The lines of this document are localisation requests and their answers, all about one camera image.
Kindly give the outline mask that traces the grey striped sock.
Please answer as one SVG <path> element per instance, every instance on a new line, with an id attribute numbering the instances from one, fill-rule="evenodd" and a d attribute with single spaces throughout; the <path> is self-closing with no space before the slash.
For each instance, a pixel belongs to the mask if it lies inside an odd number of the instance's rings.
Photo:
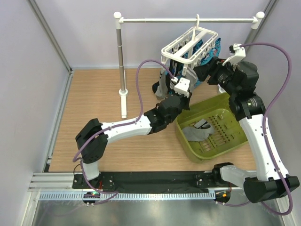
<path id="1" fill-rule="evenodd" d="M 163 99 L 167 96 L 168 89 L 169 89 L 169 81 L 165 81 L 165 76 L 163 76 L 162 80 L 159 80 L 159 87 L 157 92 L 155 93 L 155 96 L 157 99 Z"/>
<path id="2" fill-rule="evenodd" d="M 191 68 L 187 68 L 185 77 L 190 81 L 190 86 L 189 86 L 190 92 L 193 92 L 193 90 L 195 89 L 195 84 L 198 81 L 195 71 Z"/>
<path id="3" fill-rule="evenodd" d="M 214 127 L 205 119 L 201 119 L 193 126 L 187 126 L 182 129 L 184 136 L 189 142 L 203 142 L 210 135 L 214 134 Z"/>

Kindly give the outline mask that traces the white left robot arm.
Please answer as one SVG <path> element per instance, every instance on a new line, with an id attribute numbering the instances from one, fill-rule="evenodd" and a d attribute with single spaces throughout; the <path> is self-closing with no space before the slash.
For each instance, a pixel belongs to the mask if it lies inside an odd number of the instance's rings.
<path id="1" fill-rule="evenodd" d="M 183 111 L 189 110 L 192 93 L 168 95 L 142 115 L 125 121 L 100 123 L 91 119 L 75 137 L 78 152 L 73 161 L 80 161 L 84 173 L 83 183 L 88 188 L 99 185 L 98 161 L 106 146 L 113 142 L 158 133 L 167 128 Z"/>

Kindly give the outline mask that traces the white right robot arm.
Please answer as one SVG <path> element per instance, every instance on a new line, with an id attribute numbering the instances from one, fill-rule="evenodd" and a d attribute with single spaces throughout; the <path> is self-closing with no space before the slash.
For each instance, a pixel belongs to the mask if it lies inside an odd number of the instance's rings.
<path id="1" fill-rule="evenodd" d="M 283 165 L 269 131 L 262 99 L 255 93 L 259 78 L 257 66 L 240 62 L 233 67 L 213 57 L 206 65 L 194 68 L 200 81 L 220 85 L 229 94 L 229 107 L 243 129 L 253 157 L 256 173 L 239 169 L 232 163 L 214 166 L 212 182 L 224 186 L 230 182 L 242 188 L 252 203 L 282 198 L 299 187 L 297 176 L 291 176 Z"/>

